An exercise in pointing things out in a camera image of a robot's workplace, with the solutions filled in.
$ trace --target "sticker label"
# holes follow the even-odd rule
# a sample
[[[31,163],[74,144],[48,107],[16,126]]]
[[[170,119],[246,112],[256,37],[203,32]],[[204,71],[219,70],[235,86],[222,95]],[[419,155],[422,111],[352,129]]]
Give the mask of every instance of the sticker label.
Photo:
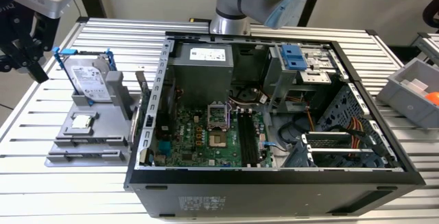
[[[194,210],[223,210],[226,205],[226,197],[214,196],[214,197],[179,197],[180,208],[186,211]]]
[[[72,66],[71,70],[84,96],[96,102],[111,101],[102,72],[92,66]]]
[[[226,49],[192,48],[190,60],[195,61],[226,61]]]
[[[259,99],[259,102],[260,102],[262,104],[264,104],[266,101],[267,101],[267,96],[266,96],[264,94],[262,94],[262,97],[260,97],[260,99]]]

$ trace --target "aluminum extrusion table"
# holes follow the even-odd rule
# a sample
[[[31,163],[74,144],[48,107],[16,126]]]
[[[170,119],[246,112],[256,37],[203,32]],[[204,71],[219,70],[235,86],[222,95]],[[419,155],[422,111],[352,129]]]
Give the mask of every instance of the aluminum extrusion table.
[[[140,91],[135,71],[146,71],[152,83],[166,31],[207,33],[208,25],[91,18],[75,24],[62,48],[104,51],[110,47],[118,69],[124,71],[124,85]],[[252,25],[252,35],[338,41],[374,96],[402,67],[380,38],[364,30],[271,30]],[[51,80],[31,86],[0,128],[0,223],[439,223],[439,131],[419,129],[382,103],[379,109],[426,179],[423,189],[358,218],[151,219],[136,195],[124,192],[126,167],[44,166],[72,105],[71,84],[54,59],[46,70]]]
[[[414,46],[418,46],[434,64],[439,65],[439,34],[419,33]]]

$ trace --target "orange object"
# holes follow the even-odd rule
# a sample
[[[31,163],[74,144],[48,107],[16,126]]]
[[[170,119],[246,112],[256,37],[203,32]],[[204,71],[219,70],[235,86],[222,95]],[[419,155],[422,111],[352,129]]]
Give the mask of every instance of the orange object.
[[[426,98],[437,105],[439,105],[439,92],[433,92],[426,95]]]

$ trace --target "motherboard chip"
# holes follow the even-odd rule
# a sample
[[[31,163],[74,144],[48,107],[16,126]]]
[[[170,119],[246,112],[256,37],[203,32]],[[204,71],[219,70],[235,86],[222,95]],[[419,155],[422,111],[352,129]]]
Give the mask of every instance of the motherboard chip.
[[[182,155],[182,160],[183,161],[191,161],[192,160],[192,154],[183,154]]]
[[[208,134],[208,146],[211,146],[211,147],[227,147],[226,132],[210,132],[210,134]]]

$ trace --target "gray plastic holder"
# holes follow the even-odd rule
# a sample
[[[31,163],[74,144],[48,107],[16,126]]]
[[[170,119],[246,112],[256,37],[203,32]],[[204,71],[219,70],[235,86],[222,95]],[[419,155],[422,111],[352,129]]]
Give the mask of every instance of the gray plastic holder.
[[[417,91],[418,86],[414,89],[404,84],[412,81],[422,82],[419,91]],[[376,98],[422,128],[439,128],[439,107],[423,95],[438,91],[439,68],[414,59],[388,76],[388,83]]]

